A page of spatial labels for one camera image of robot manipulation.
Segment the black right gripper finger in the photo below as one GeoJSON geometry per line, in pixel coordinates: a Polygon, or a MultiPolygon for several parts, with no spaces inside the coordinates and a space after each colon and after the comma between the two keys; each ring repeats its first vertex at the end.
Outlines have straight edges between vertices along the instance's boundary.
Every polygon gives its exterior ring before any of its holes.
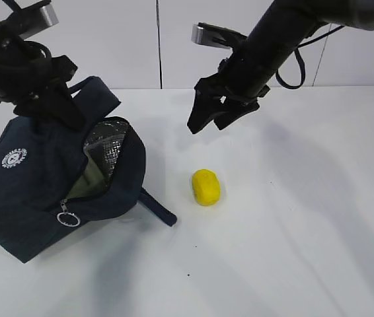
{"type": "Polygon", "coordinates": [[[192,134],[199,133],[207,124],[225,113],[222,98],[220,95],[195,90],[194,104],[187,122],[192,134]]]}
{"type": "Polygon", "coordinates": [[[223,130],[241,117],[255,112],[260,105],[256,100],[250,103],[242,103],[236,100],[226,99],[223,103],[223,113],[214,119],[214,124],[219,130],[223,130]]]}

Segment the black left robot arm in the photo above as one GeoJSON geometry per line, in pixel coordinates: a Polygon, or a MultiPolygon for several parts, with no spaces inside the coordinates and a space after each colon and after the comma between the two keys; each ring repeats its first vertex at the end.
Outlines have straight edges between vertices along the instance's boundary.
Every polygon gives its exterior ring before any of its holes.
{"type": "Polygon", "coordinates": [[[66,55],[53,56],[45,45],[30,39],[57,24],[52,2],[5,4],[11,13],[0,21],[0,104],[13,104],[18,116],[82,129],[85,117],[67,86],[77,66],[66,55]]]}

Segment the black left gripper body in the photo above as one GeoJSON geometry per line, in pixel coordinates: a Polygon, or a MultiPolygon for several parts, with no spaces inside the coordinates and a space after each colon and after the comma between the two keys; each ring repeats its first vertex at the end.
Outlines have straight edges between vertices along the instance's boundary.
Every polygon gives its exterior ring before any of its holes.
{"type": "Polygon", "coordinates": [[[52,118],[46,108],[48,85],[56,81],[67,85],[76,71],[66,55],[54,57],[39,42],[1,42],[0,104],[13,104],[18,116],[52,118]]]}

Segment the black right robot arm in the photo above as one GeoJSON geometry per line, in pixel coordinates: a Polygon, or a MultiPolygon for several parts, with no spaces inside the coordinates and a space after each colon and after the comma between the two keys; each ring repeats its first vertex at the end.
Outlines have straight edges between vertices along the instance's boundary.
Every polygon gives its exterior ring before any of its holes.
{"type": "Polygon", "coordinates": [[[208,123],[225,129],[259,109],[269,91],[268,81],[291,54],[303,67],[299,48],[319,28],[334,23],[374,31],[374,1],[273,1],[249,35],[199,22],[192,41],[201,46],[232,49],[217,73],[201,78],[194,87],[192,112],[187,122],[196,134],[208,123]]]}

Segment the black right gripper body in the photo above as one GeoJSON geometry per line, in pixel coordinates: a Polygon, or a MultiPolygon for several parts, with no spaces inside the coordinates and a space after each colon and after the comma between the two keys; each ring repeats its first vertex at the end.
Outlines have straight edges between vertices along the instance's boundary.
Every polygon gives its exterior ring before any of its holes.
{"type": "Polygon", "coordinates": [[[194,104],[207,106],[223,96],[247,104],[265,97],[270,90],[269,80],[269,59],[227,58],[216,73],[196,83],[194,104]]]}

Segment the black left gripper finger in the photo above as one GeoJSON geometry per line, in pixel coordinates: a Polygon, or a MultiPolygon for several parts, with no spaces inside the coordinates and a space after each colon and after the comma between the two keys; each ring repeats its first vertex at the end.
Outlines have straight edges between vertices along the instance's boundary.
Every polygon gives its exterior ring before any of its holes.
{"type": "Polygon", "coordinates": [[[62,81],[52,82],[46,89],[48,114],[69,129],[82,129],[85,117],[74,103],[67,85],[62,81]]]}

